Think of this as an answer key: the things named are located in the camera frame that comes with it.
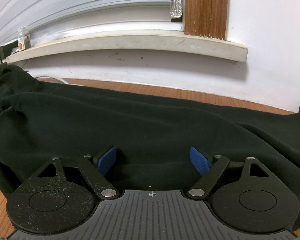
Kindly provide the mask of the clear plastic bag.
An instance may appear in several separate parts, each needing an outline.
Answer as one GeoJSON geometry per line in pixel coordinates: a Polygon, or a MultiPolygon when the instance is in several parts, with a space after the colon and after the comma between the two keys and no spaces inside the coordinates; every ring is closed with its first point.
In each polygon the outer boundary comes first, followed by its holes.
{"type": "Polygon", "coordinates": [[[31,46],[39,46],[49,42],[54,42],[63,38],[72,37],[71,34],[67,32],[56,32],[56,33],[31,33],[31,46]]]}

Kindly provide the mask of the beige stone window sill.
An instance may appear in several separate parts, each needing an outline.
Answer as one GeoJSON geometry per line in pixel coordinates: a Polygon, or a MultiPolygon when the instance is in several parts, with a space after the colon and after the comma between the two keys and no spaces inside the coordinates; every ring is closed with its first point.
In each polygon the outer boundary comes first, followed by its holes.
{"type": "Polygon", "coordinates": [[[234,42],[186,35],[179,31],[126,30],[77,35],[15,53],[7,63],[37,57],[89,50],[162,50],[198,54],[220,59],[247,61],[248,48],[234,42]]]}

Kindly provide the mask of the black fleece garment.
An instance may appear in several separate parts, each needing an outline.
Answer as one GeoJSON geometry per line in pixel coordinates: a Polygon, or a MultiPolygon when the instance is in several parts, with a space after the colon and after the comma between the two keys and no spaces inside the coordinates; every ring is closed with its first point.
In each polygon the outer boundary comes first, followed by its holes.
{"type": "MultiPolygon", "coordinates": [[[[232,161],[252,156],[300,202],[300,113],[250,109],[41,82],[0,66],[0,190],[9,196],[53,156],[119,149],[117,189],[178,190],[195,183],[190,148],[232,161]]],[[[300,228],[300,213],[294,229],[300,228]]]]}

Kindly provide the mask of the brown wooden window frame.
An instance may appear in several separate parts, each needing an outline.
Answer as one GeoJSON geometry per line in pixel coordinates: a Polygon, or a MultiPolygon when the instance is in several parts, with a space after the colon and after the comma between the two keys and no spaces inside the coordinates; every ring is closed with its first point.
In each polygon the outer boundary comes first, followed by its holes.
{"type": "Polygon", "coordinates": [[[185,0],[184,33],[225,40],[228,0],[185,0]]]}

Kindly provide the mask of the grey roller window shutter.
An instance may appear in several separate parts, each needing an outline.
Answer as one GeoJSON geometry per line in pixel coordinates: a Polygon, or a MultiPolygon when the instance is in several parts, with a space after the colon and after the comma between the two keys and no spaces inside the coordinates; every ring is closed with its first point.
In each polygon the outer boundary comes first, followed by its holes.
{"type": "Polygon", "coordinates": [[[137,22],[142,29],[182,30],[170,0],[0,0],[0,46],[27,26],[34,37],[93,25],[137,22]]]}

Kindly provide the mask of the small glass jar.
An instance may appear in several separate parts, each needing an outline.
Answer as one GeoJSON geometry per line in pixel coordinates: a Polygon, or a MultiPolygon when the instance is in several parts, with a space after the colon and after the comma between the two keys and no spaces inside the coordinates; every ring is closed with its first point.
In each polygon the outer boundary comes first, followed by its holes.
{"type": "Polygon", "coordinates": [[[18,29],[18,49],[19,51],[31,48],[30,33],[27,26],[18,29]]]}

